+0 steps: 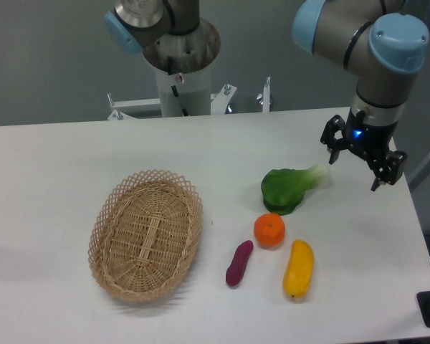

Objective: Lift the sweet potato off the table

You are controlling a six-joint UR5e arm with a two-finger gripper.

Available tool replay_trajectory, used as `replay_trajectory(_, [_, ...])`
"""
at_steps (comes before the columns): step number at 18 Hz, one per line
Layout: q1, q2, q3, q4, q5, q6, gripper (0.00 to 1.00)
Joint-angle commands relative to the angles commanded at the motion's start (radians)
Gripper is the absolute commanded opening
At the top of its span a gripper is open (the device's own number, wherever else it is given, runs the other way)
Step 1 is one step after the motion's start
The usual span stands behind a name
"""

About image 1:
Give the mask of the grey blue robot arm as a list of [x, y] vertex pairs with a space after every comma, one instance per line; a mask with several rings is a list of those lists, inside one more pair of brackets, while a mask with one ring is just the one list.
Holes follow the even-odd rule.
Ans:
[[[407, 155], [389, 143], [418, 72], [429, 30], [403, 15], [402, 1], [306, 1], [292, 23], [294, 43], [357, 76], [346, 119], [335, 116], [321, 141], [336, 161], [347, 150], [374, 173], [373, 188], [400, 179]], [[209, 89], [219, 33], [202, 19], [197, 1], [116, 1], [104, 17], [123, 50], [141, 54], [156, 72], [165, 117], [225, 112], [231, 89]]]

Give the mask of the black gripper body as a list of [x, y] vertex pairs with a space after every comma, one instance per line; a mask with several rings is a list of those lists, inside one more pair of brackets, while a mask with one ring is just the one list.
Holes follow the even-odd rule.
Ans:
[[349, 110], [344, 139], [348, 141], [348, 150], [364, 160], [369, 168], [387, 168], [398, 165], [399, 153], [389, 149], [389, 143], [397, 122], [385, 126], [374, 126], [363, 122], [368, 115], [361, 110], [354, 113]]

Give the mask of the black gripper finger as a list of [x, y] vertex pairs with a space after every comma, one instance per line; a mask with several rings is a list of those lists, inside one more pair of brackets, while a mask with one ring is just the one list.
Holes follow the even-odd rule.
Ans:
[[339, 115], [334, 115], [325, 124], [322, 132], [320, 142], [327, 146], [327, 150], [330, 154], [329, 164], [332, 165], [339, 158], [339, 154], [345, 149], [345, 139], [336, 138], [337, 133], [343, 134], [345, 130], [345, 121]]
[[384, 156], [375, 158], [370, 169], [375, 178], [371, 186], [371, 191], [376, 191], [381, 185], [394, 185], [403, 175], [408, 154], [400, 150], [389, 150]]

